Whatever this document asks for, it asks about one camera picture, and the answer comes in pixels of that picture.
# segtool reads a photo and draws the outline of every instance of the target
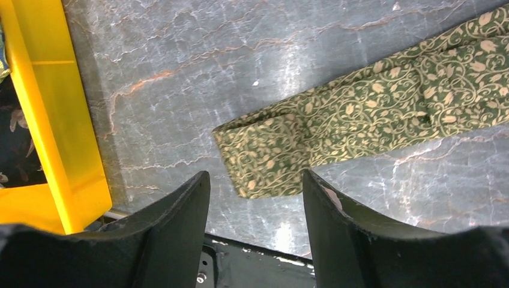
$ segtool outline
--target green floral fabric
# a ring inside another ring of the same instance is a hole
[[[238,193],[300,193],[303,169],[509,122],[509,5],[213,130]]]

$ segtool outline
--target cloth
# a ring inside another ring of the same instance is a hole
[[[509,122],[509,5],[213,130],[241,197],[311,167]]]
[[[17,99],[7,76],[0,83],[0,189],[46,183]]]

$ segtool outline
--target gray marble surface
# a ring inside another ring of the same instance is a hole
[[[63,0],[115,207],[208,170],[207,231],[307,257],[302,197],[239,198],[211,130],[508,2]],[[316,170],[408,223],[504,223],[506,129]]]

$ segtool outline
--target leaf pattern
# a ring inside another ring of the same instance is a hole
[[[10,76],[0,83],[0,188],[46,182]]]
[[[509,122],[509,5],[213,130],[238,193],[301,192],[303,169]]]

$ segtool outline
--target yellow plastic frame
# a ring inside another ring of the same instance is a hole
[[[61,0],[0,0],[7,61],[47,184],[0,190],[0,223],[71,234],[108,211],[106,177]]]

